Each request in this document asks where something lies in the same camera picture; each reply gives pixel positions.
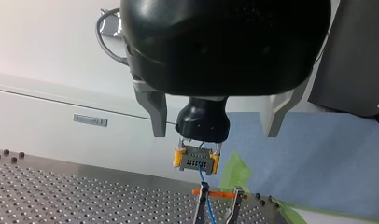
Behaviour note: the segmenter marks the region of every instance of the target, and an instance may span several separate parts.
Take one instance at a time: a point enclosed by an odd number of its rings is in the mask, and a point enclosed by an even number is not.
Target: white cabinet
[[[108,119],[108,125],[73,122],[74,114]],[[154,138],[148,119],[0,91],[0,149],[198,181],[196,171],[173,167],[178,135],[174,125],[166,131],[165,138]]]

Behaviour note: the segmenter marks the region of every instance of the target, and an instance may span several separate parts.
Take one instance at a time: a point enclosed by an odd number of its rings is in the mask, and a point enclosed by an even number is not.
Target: black cable
[[[323,49],[321,50],[320,54],[318,55],[317,59],[314,62],[314,65],[321,59],[321,56],[323,56],[324,50],[326,49],[327,41],[326,44],[323,46]]]
[[[106,45],[105,45],[105,41],[103,41],[103,38],[102,38],[102,34],[100,33],[100,24],[102,24],[102,21],[115,14],[115,13],[118,13],[119,12],[119,8],[115,8],[115,9],[112,9],[112,10],[109,10],[107,11],[105,14],[103,14],[99,20],[97,20],[96,22],[96,39],[97,41],[99,42],[99,45],[100,47],[102,47],[102,49],[105,51],[105,53],[110,56],[110,58],[114,59],[115,61],[119,62],[119,63],[123,63],[127,66],[128,65],[128,59],[127,58],[124,58],[124,57],[120,57],[118,56],[117,54],[113,53],[113,51],[111,51]]]

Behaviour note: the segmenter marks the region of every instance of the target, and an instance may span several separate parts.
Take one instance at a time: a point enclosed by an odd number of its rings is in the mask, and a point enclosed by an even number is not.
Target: orange clip
[[[199,194],[201,191],[199,189],[193,189],[192,194]],[[210,197],[216,197],[216,198],[228,198],[228,199],[234,199],[235,194],[229,193],[229,192],[219,192],[219,191],[209,191],[208,195]]]

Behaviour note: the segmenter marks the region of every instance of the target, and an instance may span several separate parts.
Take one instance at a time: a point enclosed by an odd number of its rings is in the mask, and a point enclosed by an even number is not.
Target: metal clamp
[[[205,182],[201,183],[201,192],[196,205],[195,216],[193,224],[204,224],[204,206],[206,205],[207,194],[209,192],[209,185]]]
[[[234,189],[235,199],[233,200],[232,210],[229,210],[226,215],[226,222],[227,224],[234,224],[236,223],[238,217],[239,217],[239,210],[240,210],[240,204],[243,199],[244,191],[240,187],[235,187]]]

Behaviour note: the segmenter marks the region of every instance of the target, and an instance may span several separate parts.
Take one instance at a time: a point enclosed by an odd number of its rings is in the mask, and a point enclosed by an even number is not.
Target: green tape
[[[242,187],[245,193],[249,193],[247,182],[250,177],[250,169],[247,168],[245,162],[234,151],[224,166],[219,188],[225,191],[232,191],[234,187],[239,186]]]

